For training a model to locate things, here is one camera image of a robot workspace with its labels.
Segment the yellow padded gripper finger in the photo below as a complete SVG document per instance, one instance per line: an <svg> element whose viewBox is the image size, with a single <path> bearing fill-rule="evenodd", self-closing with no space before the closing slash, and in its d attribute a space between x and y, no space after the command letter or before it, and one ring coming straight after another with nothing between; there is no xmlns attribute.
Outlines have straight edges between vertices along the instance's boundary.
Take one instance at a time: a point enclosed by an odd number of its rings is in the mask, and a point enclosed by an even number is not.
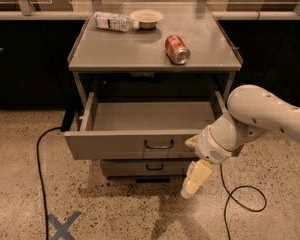
<svg viewBox="0 0 300 240"><path fill-rule="evenodd" d="M197 139L198 139L198 136L195 135L195 136L193 136L193 137L187 139L187 140L185 141L185 145L186 145L187 147L189 147L189 148L194 149L194 148L196 147L196 145L197 145Z"/></svg>
<svg viewBox="0 0 300 240"><path fill-rule="evenodd" d="M205 160L192 161L184 179L181 196L191 198L212 174L212 165Z"/></svg>

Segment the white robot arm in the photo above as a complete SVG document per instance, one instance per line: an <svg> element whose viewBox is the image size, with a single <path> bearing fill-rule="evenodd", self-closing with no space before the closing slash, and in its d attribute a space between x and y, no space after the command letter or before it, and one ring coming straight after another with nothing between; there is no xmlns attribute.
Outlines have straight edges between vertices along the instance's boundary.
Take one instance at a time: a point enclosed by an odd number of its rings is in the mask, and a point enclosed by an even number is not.
<svg viewBox="0 0 300 240"><path fill-rule="evenodd" d="M234 156L244 144L267 130L300 144L300 107L255 85L235 88L228 96L221 117L185 141L199 160L189 165L181 196L191 198L209 178L214 164Z"/></svg>

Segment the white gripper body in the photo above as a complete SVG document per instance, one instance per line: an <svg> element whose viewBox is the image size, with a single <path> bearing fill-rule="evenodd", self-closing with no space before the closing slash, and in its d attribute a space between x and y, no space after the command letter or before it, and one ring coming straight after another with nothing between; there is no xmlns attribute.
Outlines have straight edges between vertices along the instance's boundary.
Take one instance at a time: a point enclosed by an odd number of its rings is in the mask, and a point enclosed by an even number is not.
<svg viewBox="0 0 300 240"><path fill-rule="evenodd" d="M198 135L195 153L211 164L221 164L253 137L254 130L250 126L223 114Z"/></svg>

